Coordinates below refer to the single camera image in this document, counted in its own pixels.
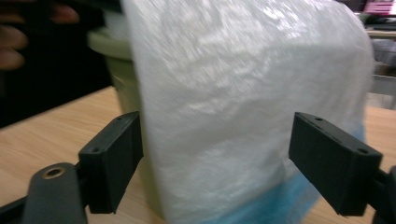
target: hand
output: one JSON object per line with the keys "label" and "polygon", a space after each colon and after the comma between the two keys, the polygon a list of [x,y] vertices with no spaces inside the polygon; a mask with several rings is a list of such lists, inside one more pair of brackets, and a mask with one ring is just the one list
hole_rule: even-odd
{"label": "hand", "polygon": [[[7,3],[29,2],[34,0],[7,0]],[[0,8],[0,24],[6,22],[23,23],[24,18],[15,7]],[[51,20],[58,24],[77,23],[79,16],[77,12],[64,4],[55,3],[53,5]],[[28,39],[20,30],[12,26],[0,25],[0,70],[13,70],[24,64],[23,56],[17,50],[27,46]]]}

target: black mount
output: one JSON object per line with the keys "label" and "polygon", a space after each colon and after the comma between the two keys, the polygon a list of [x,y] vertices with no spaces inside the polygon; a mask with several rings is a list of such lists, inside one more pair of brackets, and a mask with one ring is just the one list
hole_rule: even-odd
{"label": "black mount", "polygon": [[87,223],[87,205],[115,213],[143,157],[138,113],[113,119],[78,157],[33,175],[27,197],[0,208],[0,223]]}

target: plastic container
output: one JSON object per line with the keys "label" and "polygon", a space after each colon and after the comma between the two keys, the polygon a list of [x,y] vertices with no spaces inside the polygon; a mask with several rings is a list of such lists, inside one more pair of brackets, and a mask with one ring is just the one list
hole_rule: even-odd
{"label": "plastic container", "polygon": [[[106,57],[107,68],[116,88],[122,113],[140,110],[140,98],[134,64],[129,42],[114,38],[107,28],[102,27],[88,33],[88,45],[94,51]],[[159,216],[163,217],[160,197],[153,177],[147,141],[142,124],[143,150],[145,157],[139,163],[140,178],[145,189],[148,205]]]}

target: screw hole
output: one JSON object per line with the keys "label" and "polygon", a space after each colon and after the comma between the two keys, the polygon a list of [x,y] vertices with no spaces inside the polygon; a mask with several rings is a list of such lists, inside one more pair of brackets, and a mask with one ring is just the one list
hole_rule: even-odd
{"label": "screw hole", "polygon": [[52,179],[58,177],[64,173],[65,169],[63,167],[55,167],[49,169],[46,173],[43,174],[44,179]]}
{"label": "screw hole", "polygon": [[100,149],[98,147],[94,147],[93,149],[91,149],[91,152],[99,152]]}
{"label": "screw hole", "polygon": [[361,153],[361,154],[367,154],[367,153],[369,153],[369,151],[367,151],[367,150],[364,149],[364,148],[358,148],[358,152]]}

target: dark wall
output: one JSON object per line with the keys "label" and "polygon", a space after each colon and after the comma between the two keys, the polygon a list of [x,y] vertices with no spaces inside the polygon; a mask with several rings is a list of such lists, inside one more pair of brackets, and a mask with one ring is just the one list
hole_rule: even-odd
{"label": "dark wall", "polygon": [[44,32],[18,25],[29,38],[21,69],[0,73],[0,127],[110,85],[102,55],[87,47],[86,34],[104,24],[102,12],[74,4],[80,23]]}

